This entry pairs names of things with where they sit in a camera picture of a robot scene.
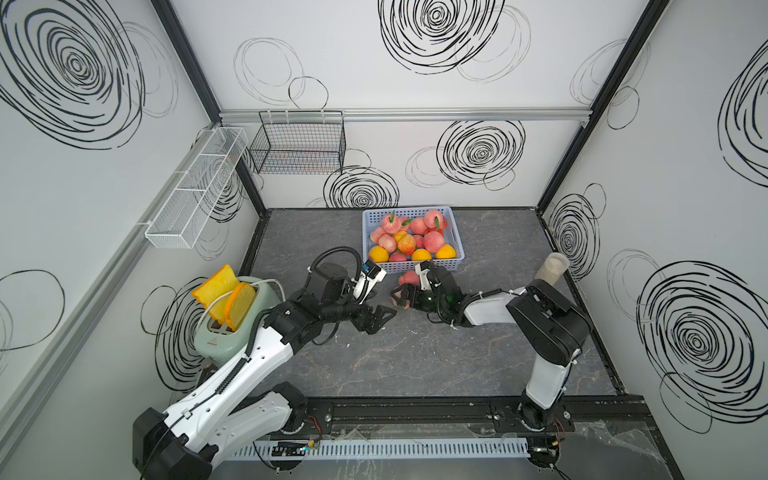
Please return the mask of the pink peach with leaf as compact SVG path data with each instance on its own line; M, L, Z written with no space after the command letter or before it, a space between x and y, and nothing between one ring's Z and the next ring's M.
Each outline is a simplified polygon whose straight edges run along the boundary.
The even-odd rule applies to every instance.
M402 221L395 212L385 214L381 220L381 227L387 234L395 234L402 227Z

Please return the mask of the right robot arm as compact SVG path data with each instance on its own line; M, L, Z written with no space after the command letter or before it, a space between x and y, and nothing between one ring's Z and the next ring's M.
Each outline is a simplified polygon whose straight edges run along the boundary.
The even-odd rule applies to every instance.
M555 422L571 369L593 329L591 320L556 289L569 267L565 256L553 253L526 286L465 294L450 271L425 261L415 268L417 281L404 280L390 297L400 307L434 314L452 327L517 326L536 354L517 416L538 432Z

